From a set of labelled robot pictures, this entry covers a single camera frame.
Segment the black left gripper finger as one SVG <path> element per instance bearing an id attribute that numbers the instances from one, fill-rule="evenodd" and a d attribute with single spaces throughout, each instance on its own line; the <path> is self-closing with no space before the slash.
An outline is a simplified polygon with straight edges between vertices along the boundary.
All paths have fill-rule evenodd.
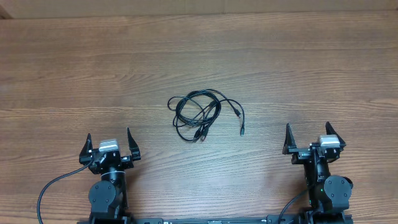
<path id="1" fill-rule="evenodd" d="M 93 145 L 92 145 L 91 134 L 88 133 L 88 135 L 86 137 L 85 145 L 83 146 L 83 148 L 79 154 L 79 158 L 84 158 L 84 157 L 90 156 L 92 148 L 93 148 Z"/>
<path id="2" fill-rule="evenodd" d="M 127 140 L 128 140 L 129 150 L 132 154 L 132 157 L 140 157 L 139 146 L 133 139 L 129 128 L 127 128 Z"/>

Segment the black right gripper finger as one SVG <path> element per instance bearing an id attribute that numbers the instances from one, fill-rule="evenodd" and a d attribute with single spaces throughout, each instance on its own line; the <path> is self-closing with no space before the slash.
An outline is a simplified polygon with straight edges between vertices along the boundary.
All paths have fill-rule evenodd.
<path id="1" fill-rule="evenodd" d="M 334 134 L 334 135 L 338 138 L 338 140 L 339 140 L 339 142 L 340 142 L 340 148 L 344 148 L 344 147 L 346 146 L 345 141 L 344 141 L 344 140 L 340 137 L 340 135 L 334 130 L 333 126 L 330 124 L 329 121 L 327 121 L 327 122 L 325 123 L 325 129 L 326 129 L 327 135 Z"/>
<path id="2" fill-rule="evenodd" d="M 285 141 L 284 146 L 282 148 L 283 154 L 293 154 L 296 152 L 297 145 L 295 143 L 295 139 L 292 133 L 292 128 L 289 123 L 286 124 L 285 129 Z"/>

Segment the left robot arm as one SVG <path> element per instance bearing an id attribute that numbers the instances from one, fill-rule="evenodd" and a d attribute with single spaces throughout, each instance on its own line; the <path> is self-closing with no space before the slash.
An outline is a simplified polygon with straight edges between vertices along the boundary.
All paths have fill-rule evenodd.
<path id="1" fill-rule="evenodd" d="M 126 170 L 134 167 L 134 162 L 141 159 L 141 153 L 129 129 L 127 141 L 131 153 L 122 156 L 116 139 L 101 141 L 99 147 L 94 148 L 91 135 L 87 135 L 79 163 L 101 176 L 88 193 L 91 203 L 88 223 L 134 223 L 134 218 L 127 212 Z"/>

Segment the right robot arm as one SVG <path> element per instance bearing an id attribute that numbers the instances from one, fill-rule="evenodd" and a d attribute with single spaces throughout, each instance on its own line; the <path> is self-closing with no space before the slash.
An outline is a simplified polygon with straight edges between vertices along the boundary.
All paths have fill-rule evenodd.
<path id="1" fill-rule="evenodd" d="M 297 147 L 290 124 L 286 124 L 284 155 L 292 156 L 292 164 L 304 167 L 307 188 L 294 197 L 280 212 L 277 222 L 289 223 L 353 223 L 349 209 L 353 182 L 347 177 L 332 175 L 329 164 L 340 158 L 346 143 L 329 123 L 325 123 L 326 133 L 318 137 L 308 147 Z M 287 209 L 304 194 L 308 194 L 310 206 L 300 209 L 296 215 L 285 216 Z"/>

